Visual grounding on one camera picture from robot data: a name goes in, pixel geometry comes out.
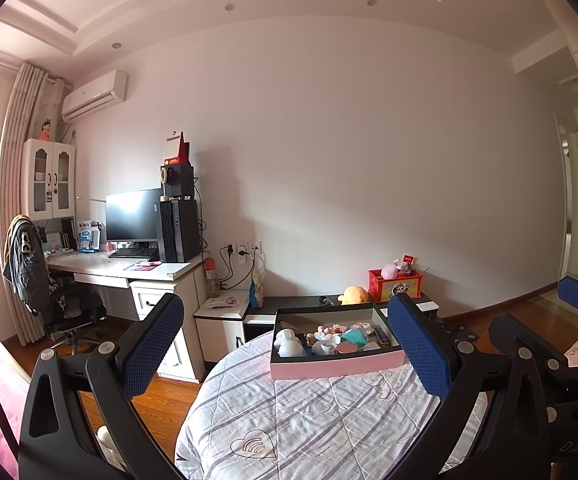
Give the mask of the rose gold round tin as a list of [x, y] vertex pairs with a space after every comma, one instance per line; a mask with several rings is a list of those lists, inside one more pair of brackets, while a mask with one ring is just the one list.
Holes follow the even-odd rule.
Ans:
[[341, 341], [336, 348], [337, 352], [340, 354], [351, 354], [359, 351], [359, 347], [356, 344], [352, 344], [349, 341]]

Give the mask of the striped white tablecloth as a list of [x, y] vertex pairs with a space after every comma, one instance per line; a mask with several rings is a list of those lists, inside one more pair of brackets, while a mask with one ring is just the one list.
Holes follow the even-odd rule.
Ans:
[[205, 378], [175, 446], [186, 478], [380, 479], [440, 404], [411, 364], [272, 380], [272, 340], [247, 342]]

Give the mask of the black office chair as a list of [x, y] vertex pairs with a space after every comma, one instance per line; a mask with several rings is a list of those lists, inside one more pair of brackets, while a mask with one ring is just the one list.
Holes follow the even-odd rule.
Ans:
[[2, 275], [56, 347], [76, 353], [81, 344], [97, 346], [106, 307], [94, 286], [50, 273], [34, 222], [18, 214], [4, 244]]

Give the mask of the red toy box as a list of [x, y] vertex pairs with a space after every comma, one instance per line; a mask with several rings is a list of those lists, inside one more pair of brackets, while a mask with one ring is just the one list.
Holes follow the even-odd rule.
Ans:
[[368, 271], [368, 293], [376, 304], [388, 302], [399, 292], [405, 292], [411, 299], [419, 299], [423, 296], [421, 284], [423, 284], [423, 273], [418, 271], [411, 274], [399, 274], [390, 280], [383, 278], [380, 270]]

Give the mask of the pink plush toy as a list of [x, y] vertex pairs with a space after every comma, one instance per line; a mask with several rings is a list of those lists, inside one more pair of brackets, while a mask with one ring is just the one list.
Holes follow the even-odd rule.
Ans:
[[395, 280], [401, 271], [401, 263], [399, 259], [386, 264], [380, 271], [380, 276], [383, 280]]

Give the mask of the yellow octopus plush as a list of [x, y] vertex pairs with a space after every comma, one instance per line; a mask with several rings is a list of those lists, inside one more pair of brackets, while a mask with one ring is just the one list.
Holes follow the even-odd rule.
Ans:
[[353, 306], [353, 304], [368, 304], [370, 302], [368, 292], [361, 286], [347, 286], [338, 297], [341, 306]]

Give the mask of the white computer desk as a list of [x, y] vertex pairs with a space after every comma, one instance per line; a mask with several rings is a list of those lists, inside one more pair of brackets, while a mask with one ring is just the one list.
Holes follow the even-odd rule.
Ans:
[[158, 374], [199, 384], [205, 375], [204, 359], [193, 315], [207, 299], [202, 258], [186, 263], [155, 263], [113, 258], [106, 252], [66, 252], [51, 256], [51, 270], [70, 273], [75, 281], [94, 285], [110, 315], [143, 320], [166, 294], [182, 299], [185, 318]]

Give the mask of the white small side cabinet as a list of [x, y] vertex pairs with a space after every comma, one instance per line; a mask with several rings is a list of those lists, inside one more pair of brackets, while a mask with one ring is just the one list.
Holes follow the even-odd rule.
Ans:
[[246, 342], [245, 316], [249, 294], [244, 290], [221, 292], [193, 313], [205, 362], [217, 363]]

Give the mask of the pink green storage box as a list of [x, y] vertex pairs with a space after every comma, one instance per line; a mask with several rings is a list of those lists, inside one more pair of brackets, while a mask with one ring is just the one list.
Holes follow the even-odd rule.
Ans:
[[[278, 356], [274, 340], [283, 328], [295, 331], [303, 344], [304, 356], [286, 359]], [[326, 338], [327, 334], [341, 337], [350, 328], [362, 328], [368, 336], [367, 345], [358, 352], [317, 356], [312, 351], [313, 344]], [[279, 311], [275, 317], [274, 340], [269, 372], [275, 380], [365, 374], [399, 367], [405, 361], [405, 353], [390, 330], [385, 315], [374, 304], [343, 306], [340, 310]]]

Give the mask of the black low cabinet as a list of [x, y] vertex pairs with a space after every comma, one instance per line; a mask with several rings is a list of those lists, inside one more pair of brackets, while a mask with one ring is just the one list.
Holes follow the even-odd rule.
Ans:
[[249, 306], [243, 318], [245, 341], [264, 335], [275, 326], [279, 311], [302, 309], [308, 311], [340, 310], [340, 301], [335, 296], [292, 296], [266, 297], [262, 307]]

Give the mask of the computer monitor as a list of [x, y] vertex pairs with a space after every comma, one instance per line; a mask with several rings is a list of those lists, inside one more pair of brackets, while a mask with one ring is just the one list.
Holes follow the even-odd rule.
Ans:
[[106, 196], [106, 239], [110, 242], [154, 242], [158, 238], [161, 190], [137, 190]]

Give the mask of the black computer tower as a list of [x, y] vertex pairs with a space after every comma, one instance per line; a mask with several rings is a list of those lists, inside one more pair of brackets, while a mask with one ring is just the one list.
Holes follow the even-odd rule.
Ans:
[[162, 196], [158, 204], [158, 246], [164, 263], [185, 263], [200, 255], [198, 207], [195, 200]]

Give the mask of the colourful snack bag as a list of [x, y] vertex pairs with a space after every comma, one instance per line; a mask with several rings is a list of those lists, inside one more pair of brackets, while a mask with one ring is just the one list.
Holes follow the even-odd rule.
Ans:
[[253, 269], [249, 286], [249, 307], [251, 309], [261, 309], [264, 306], [264, 287], [261, 274]]

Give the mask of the white glass-door cabinet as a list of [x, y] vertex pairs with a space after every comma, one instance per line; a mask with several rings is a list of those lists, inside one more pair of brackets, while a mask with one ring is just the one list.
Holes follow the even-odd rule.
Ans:
[[74, 216], [75, 159], [71, 144], [33, 139], [23, 144], [22, 214], [33, 221]]

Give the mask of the wall air conditioner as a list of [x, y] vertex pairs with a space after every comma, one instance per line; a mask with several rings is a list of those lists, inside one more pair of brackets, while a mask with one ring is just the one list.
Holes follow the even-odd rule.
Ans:
[[62, 119], [67, 124], [73, 124], [98, 110], [122, 103], [125, 100], [127, 81], [128, 73], [124, 70], [112, 70], [74, 89], [64, 98]]

